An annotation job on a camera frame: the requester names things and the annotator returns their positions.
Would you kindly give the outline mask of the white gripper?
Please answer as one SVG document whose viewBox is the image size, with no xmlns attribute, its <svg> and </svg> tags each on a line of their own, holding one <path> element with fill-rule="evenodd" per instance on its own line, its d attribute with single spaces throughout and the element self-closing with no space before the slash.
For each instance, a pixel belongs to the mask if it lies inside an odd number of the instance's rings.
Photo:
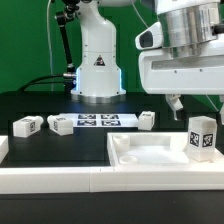
<svg viewBox="0 0 224 224">
<path fill-rule="evenodd" d="M 139 56 L 143 89 L 148 94 L 166 94 L 174 119 L 183 119 L 180 95 L 220 95 L 220 123 L 224 125 L 224 55 L 171 59 L 161 50 Z"/>
</svg>

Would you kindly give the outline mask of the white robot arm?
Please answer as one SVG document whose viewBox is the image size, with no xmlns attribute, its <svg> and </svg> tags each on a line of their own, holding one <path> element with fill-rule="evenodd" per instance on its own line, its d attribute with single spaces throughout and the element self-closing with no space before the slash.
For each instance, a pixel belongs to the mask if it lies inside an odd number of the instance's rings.
<svg viewBox="0 0 224 224">
<path fill-rule="evenodd" d="M 78 18 L 82 63 L 68 70 L 76 76 L 71 94 L 88 102 L 107 103 L 126 94 L 116 64 L 116 28 L 98 12 L 136 0 L 63 0 L 65 18 Z M 163 94 L 172 110 L 183 109 L 182 95 L 218 95 L 224 121 L 224 24 L 221 0 L 142 0 L 157 22 L 136 39 L 141 85 L 148 94 Z"/>
</svg>

